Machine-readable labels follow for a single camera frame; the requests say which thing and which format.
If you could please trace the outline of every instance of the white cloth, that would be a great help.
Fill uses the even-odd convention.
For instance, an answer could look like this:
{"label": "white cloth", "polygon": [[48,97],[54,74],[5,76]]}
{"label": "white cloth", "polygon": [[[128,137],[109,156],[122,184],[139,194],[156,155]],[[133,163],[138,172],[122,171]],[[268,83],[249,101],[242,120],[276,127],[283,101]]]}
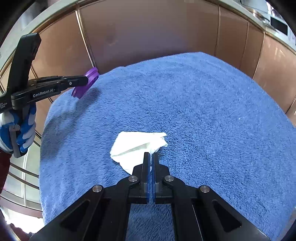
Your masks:
{"label": "white cloth", "polygon": [[164,132],[125,132],[118,134],[110,151],[110,157],[119,162],[121,167],[129,174],[133,168],[143,163],[144,152],[153,154],[160,147],[167,146]]}

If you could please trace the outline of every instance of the metal screw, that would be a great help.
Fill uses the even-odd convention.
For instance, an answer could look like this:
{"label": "metal screw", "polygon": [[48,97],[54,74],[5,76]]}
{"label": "metal screw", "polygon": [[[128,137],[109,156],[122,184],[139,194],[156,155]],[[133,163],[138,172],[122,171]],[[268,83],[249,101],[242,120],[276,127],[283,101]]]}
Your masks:
{"label": "metal screw", "polygon": [[100,192],[100,191],[102,191],[102,186],[101,185],[95,185],[95,186],[93,186],[93,191],[94,192]]}
{"label": "metal screw", "polygon": [[131,176],[128,177],[128,180],[130,182],[136,182],[138,180],[138,177],[137,176],[134,176],[134,175],[131,175]]}
{"label": "metal screw", "polygon": [[174,177],[171,176],[171,175],[167,175],[167,176],[165,176],[165,180],[166,180],[167,182],[171,182],[171,181],[174,180]]}
{"label": "metal screw", "polygon": [[204,193],[207,193],[207,192],[210,191],[210,188],[208,186],[206,186],[206,185],[203,185],[203,186],[200,187],[200,190],[202,192],[204,192]]}

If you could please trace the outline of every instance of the purple lid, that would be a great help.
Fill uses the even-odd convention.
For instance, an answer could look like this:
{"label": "purple lid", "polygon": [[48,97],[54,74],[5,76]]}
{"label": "purple lid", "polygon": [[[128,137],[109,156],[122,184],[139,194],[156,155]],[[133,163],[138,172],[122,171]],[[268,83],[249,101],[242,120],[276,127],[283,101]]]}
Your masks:
{"label": "purple lid", "polygon": [[89,79],[89,82],[85,86],[76,86],[71,94],[72,97],[77,97],[80,99],[88,91],[88,89],[99,78],[98,69],[93,67],[85,74],[85,76]]}

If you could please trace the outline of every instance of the blue fluffy blanket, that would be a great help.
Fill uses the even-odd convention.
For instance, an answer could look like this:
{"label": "blue fluffy blanket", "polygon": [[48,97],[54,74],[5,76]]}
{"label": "blue fluffy blanket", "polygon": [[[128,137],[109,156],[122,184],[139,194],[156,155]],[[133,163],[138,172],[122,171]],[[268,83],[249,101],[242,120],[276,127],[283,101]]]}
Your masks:
{"label": "blue fluffy blanket", "polygon": [[[95,184],[128,176],[110,158],[121,131],[165,132],[160,163],[208,185],[275,240],[296,205],[296,130],[248,76],[204,53],[118,67],[80,100],[51,106],[42,137],[45,223]],[[173,240],[168,205],[132,205],[127,240]]]}

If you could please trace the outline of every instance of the gloved hand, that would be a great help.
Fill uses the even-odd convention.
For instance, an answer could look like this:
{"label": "gloved hand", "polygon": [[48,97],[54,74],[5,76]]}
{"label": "gloved hand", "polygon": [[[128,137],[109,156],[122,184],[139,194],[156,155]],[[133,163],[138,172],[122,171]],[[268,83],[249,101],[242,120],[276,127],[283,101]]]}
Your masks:
{"label": "gloved hand", "polygon": [[[30,105],[29,114],[20,127],[20,134],[17,137],[17,144],[20,146],[21,152],[26,152],[32,145],[35,138],[35,122],[36,103]],[[8,153],[12,153],[12,144],[9,135],[9,126],[17,124],[19,117],[13,111],[6,111],[0,114],[0,148]]]}

